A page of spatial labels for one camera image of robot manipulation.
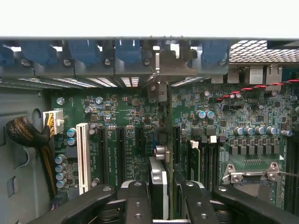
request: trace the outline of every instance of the white power connector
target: white power connector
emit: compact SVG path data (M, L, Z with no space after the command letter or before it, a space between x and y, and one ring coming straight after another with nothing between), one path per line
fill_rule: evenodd
M63 111L46 111L43 112L43 126L45 126L45 120L47 115L53 114L54 119L54 134L58 134L64 131L64 112Z

